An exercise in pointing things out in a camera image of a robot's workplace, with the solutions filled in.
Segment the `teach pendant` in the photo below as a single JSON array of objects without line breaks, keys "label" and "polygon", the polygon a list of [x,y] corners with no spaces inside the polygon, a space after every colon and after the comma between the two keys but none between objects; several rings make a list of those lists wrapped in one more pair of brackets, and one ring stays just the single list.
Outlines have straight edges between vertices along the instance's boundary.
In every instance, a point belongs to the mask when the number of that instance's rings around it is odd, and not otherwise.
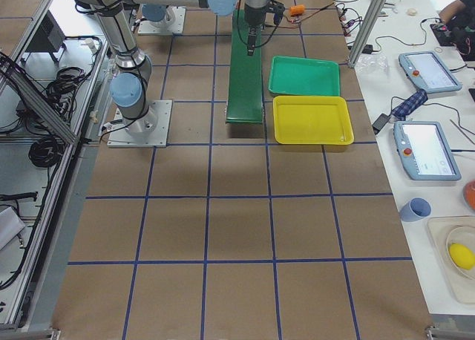
[{"label": "teach pendant", "polygon": [[393,125],[393,136],[402,166],[410,179],[461,179],[458,165],[438,122],[397,121]]},{"label": "teach pendant", "polygon": [[434,51],[402,53],[399,65],[413,85],[427,94],[460,91],[462,83]]}]

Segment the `aluminium frame post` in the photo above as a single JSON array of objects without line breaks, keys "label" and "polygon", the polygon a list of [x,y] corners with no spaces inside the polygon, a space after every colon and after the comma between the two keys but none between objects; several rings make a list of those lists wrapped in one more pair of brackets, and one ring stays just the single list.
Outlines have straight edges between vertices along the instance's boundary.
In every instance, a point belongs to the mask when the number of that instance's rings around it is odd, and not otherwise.
[{"label": "aluminium frame post", "polygon": [[348,56],[347,64],[350,68],[354,68],[356,66],[358,58],[360,57],[364,46],[367,44],[367,40],[386,1],[387,0],[370,1],[367,12],[363,18],[363,23],[361,24],[360,30],[356,36],[356,40],[353,42],[353,46]]}]

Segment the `orange round object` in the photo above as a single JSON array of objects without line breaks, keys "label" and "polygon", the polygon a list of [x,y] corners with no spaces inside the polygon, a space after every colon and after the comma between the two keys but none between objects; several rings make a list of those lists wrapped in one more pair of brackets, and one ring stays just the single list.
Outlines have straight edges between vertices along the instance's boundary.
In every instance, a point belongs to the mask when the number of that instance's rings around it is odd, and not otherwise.
[{"label": "orange round object", "polygon": [[466,204],[475,210],[475,181],[472,180],[465,184],[462,190]]}]

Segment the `yellow plastic tray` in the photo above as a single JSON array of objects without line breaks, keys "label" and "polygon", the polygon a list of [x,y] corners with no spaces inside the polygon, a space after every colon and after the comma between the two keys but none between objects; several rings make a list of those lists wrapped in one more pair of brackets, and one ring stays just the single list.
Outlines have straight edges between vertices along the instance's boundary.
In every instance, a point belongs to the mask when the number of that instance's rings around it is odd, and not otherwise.
[{"label": "yellow plastic tray", "polygon": [[277,96],[274,134],[284,145],[348,146],[354,142],[347,101],[332,96]]}]

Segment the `green plastic tray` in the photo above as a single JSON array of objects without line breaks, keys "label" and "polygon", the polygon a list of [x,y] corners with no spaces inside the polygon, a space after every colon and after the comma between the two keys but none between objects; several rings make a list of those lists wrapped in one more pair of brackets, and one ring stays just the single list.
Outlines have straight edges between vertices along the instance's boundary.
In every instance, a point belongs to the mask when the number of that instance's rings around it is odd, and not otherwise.
[{"label": "green plastic tray", "polygon": [[298,96],[339,96],[338,63],[294,56],[274,56],[268,89],[273,94]]}]

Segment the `beige tray with bowl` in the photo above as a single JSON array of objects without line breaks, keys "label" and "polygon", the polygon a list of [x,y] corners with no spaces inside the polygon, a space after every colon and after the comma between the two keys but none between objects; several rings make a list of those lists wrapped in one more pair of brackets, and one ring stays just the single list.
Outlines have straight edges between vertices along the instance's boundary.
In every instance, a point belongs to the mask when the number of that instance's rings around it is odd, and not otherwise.
[{"label": "beige tray with bowl", "polygon": [[474,216],[430,218],[427,227],[455,299],[474,305]]}]

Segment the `black power adapter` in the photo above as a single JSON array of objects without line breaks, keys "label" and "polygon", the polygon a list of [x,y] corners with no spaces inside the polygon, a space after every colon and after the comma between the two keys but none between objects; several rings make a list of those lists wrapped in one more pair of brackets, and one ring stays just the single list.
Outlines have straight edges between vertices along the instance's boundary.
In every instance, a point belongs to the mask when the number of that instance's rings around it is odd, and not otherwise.
[{"label": "black power adapter", "polygon": [[372,123],[373,133],[375,135],[379,134],[381,130],[389,122],[390,116],[386,114],[380,114],[378,118]]}]

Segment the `blue plastic cup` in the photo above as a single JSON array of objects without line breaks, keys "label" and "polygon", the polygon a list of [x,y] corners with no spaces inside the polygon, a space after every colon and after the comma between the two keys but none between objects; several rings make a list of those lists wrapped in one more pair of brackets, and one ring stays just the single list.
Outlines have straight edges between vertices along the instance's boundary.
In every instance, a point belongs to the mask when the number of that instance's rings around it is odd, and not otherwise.
[{"label": "blue plastic cup", "polygon": [[425,199],[415,197],[403,205],[399,215],[404,222],[414,222],[428,217],[431,212],[432,208]]}]

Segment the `upper teach pendant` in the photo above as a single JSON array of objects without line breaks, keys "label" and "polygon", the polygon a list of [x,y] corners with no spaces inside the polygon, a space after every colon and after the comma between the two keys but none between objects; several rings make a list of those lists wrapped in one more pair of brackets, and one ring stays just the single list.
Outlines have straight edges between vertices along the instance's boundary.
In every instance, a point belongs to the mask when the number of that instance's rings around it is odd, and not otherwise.
[{"label": "upper teach pendant", "polygon": [[460,91],[462,83],[434,51],[402,53],[399,65],[413,85],[427,94]]}]

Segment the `yellow lemon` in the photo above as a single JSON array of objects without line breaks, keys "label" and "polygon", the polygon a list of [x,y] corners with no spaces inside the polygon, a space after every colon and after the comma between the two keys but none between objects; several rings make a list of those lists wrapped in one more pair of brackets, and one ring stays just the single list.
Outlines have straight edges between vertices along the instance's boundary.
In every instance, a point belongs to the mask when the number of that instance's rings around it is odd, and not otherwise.
[{"label": "yellow lemon", "polygon": [[452,243],[448,247],[451,260],[459,267],[470,270],[474,267],[474,253],[465,245]]}]

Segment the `plain orange cylinder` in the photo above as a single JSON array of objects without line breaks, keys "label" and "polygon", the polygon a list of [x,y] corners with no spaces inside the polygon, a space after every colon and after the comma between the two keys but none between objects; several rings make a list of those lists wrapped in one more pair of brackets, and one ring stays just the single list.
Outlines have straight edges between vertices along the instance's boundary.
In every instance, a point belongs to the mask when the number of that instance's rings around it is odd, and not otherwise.
[{"label": "plain orange cylinder", "polygon": [[301,16],[304,14],[306,7],[304,4],[297,4],[289,7],[290,16]]}]

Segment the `lower teach pendant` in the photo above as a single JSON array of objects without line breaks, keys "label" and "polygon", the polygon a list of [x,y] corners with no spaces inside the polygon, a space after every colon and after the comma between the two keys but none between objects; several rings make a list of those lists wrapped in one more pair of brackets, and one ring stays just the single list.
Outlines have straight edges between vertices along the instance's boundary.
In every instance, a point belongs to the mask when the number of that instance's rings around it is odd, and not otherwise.
[{"label": "lower teach pendant", "polygon": [[458,165],[438,122],[397,121],[393,125],[393,136],[402,166],[410,179],[461,179]]}]

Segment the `green conveyor belt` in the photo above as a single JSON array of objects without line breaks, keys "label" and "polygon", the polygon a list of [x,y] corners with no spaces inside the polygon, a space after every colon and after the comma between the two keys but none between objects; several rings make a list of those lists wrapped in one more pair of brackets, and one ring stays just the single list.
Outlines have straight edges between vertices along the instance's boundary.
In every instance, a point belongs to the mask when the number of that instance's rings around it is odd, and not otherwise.
[{"label": "green conveyor belt", "polygon": [[261,124],[263,122],[261,51],[247,51],[248,24],[243,10],[232,17],[232,47],[229,69],[226,123]]}]

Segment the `blue plaid cloth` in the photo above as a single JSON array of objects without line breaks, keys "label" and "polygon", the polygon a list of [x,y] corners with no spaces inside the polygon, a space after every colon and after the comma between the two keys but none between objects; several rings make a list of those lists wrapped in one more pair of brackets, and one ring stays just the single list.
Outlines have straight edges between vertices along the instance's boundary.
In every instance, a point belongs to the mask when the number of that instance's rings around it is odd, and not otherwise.
[{"label": "blue plaid cloth", "polygon": [[391,114],[398,120],[405,120],[407,116],[412,114],[418,107],[423,103],[427,102],[428,95],[426,90],[419,89],[417,92],[412,94],[401,104],[397,105],[392,111]]}]

